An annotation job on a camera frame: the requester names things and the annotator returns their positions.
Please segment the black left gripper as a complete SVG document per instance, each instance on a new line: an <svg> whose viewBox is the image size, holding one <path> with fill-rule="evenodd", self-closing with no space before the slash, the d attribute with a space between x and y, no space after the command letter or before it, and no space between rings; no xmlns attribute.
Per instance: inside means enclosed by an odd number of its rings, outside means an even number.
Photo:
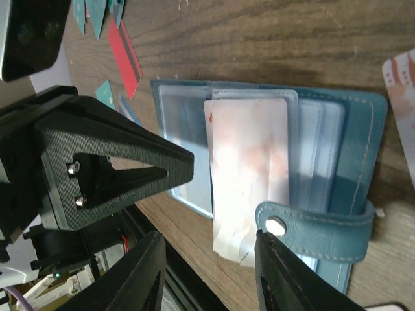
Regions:
<svg viewBox="0 0 415 311"><path fill-rule="evenodd" d="M192 180L193 153L77 94L53 86L1 109L2 243L38 215L42 167L42 224L66 231Z"/></svg>

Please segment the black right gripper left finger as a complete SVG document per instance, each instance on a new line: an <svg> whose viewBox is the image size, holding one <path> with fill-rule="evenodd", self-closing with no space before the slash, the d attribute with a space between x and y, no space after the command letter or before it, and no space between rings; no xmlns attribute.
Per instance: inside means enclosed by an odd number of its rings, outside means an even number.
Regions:
<svg viewBox="0 0 415 311"><path fill-rule="evenodd" d="M165 239L152 231L102 277L58 309L160 310L165 271Z"/></svg>

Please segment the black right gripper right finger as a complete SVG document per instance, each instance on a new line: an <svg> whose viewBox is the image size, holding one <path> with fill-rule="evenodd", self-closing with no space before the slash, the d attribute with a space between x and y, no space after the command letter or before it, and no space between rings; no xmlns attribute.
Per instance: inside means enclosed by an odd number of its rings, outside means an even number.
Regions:
<svg viewBox="0 0 415 311"><path fill-rule="evenodd" d="M258 230L255 278L260 310L363 310L312 271L283 242Z"/></svg>

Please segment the light blue card holder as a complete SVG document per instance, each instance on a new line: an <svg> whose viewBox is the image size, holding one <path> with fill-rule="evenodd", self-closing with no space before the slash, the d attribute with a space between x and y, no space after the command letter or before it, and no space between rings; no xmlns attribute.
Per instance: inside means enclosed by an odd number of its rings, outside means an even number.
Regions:
<svg viewBox="0 0 415 311"><path fill-rule="evenodd" d="M345 292L364 259L375 209L368 199L388 104L372 92L238 82L153 80L160 135L192 152L193 179L170 195L213 221L204 102L287 101L289 202L264 201L257 230L274 233L332 287Z"/></svg>

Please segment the white flower VIP card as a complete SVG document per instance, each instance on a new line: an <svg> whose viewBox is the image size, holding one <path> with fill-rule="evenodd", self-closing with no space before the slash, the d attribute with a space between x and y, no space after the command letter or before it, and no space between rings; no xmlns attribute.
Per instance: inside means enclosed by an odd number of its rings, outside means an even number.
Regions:
<svg viewBox="0 0 415 311"><path fill-rule="evenodd" d="M255 210L289 202L287 101L216 99L204 102L213 194L213 250L254 266Z"/></svg>

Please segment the white card black stripe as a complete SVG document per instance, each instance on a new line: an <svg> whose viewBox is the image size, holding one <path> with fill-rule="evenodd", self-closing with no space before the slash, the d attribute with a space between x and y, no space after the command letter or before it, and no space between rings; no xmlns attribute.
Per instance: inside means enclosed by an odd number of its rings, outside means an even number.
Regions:
<svg viewBox="0 0 415 311"><path fill-rule="evenodd" d="M414 179L414 49L388 59L382 74L410 178Z"/></svg>

